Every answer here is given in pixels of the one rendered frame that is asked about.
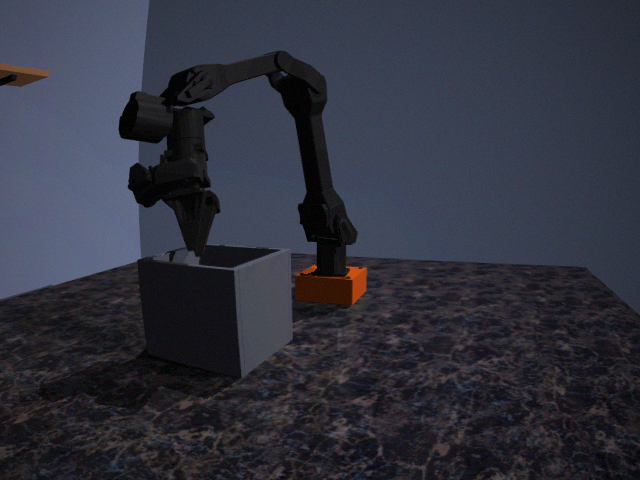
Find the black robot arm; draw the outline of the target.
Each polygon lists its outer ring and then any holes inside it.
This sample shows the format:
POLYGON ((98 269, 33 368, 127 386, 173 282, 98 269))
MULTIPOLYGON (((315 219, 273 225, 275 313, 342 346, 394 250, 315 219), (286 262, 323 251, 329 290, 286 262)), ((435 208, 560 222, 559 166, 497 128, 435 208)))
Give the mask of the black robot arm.
MULTIPOLYGON (((131 94, 119 118, 120 137, 158 143, 167 136, 167 148, 183 138, 205 141, 204 125, 215 116, 205 106, 196 109, 187 105, 207 101, 232 84, 262 75, 282 95, 296 124, 306 186, 303 203, 298 204, 300 224, 307 241, 317 242, 317 269, 312 276, 346 277, 350 272, 346 245, 356 243, 358 232, 333 188, 322 120, 328 101, 326 79, 310 64, 279 50, 225 65, 200 64, 180 71, 170 77, 168 88, 159 97, 140 91, 131 94)), ((130 167, 128 189, 144 207, 170 194, 169 184, 164 184, 161 192, 152 186, 157 166, 150 165, 147 170, 136 163, 130 167)))

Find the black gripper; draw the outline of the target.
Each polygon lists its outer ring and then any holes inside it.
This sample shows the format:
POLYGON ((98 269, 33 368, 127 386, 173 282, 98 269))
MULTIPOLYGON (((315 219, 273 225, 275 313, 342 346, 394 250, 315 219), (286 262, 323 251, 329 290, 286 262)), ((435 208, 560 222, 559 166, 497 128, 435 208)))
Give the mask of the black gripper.
POLYGON ((169 144, 164 150, 167 162, 152 172, 152 186, 161 192, 164 184, 170 194, 160 198, 172 209, 177 218, 188 251, 202 256, 215 214, 220 213, 220 200, 210 190, 207 175, 208 154, 205 141, 183 138, 169 144))

